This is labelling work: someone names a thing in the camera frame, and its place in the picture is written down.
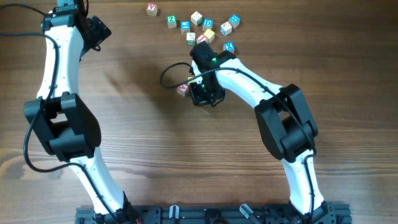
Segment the red A letter block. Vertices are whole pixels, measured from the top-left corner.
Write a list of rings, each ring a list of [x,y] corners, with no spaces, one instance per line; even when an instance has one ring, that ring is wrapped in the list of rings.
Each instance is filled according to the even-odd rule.
[[[187,84],[182,84],[177,87],[177,93],[182,96],[187,96],[189,93],[189,86]]]

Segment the blue X letter block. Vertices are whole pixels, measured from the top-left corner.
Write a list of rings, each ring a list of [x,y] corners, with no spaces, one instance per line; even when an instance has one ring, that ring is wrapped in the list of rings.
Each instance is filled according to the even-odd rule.
[[[228,52],[234,53],[235,51],[235,46],[232,42],[226,42],[223,44],[223,50],[226,50]]]

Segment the white blue side block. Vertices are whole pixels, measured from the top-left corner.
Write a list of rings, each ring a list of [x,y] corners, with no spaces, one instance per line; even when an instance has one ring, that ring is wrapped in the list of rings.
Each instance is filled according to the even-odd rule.
[[[231,24],[229,22],[225,22],[222,25],[220,25],[220,32],[224,35],[227,36],[228,34],[230,34],[233,30],[233,27],[231,26]]]

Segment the yellow S letter block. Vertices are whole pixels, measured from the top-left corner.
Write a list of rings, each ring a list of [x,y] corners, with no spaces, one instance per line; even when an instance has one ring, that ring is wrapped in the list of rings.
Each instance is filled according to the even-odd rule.
[[[189,82],[187,83],[187,85],[189,86],[191,83],[195,83],[196,80],[194,79],[194,77],[188,77]]]

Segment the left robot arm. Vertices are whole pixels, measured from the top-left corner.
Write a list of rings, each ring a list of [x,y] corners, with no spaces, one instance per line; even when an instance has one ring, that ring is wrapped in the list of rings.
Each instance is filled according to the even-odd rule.
[[[91,49],[99,51],[99,44],[111,35],[98,17],[87,15],[86,1],[58,1],[44,15],[44,78],[36,99],[24,105],[27,134],[35,133],[61,168],[74,171],[93,202],[93,209],[87,212],[93,223],[139,223],[140,215],[102,158],[98,120],[78,93],[82,56]]]

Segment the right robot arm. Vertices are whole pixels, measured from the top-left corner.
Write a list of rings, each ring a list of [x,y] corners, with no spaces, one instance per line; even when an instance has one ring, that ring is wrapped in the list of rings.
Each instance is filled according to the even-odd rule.
[[[190,84],[194,105],[215,107],[232,91],[255,112],[262,142],[282,162],[290,188],[290,204],[304,223],[320,219],[325,202],[320,193],[313,159],[318,127],[301,89],[273,84],[246,68],[235,54],[218,54],[206,42],[190,51]]]

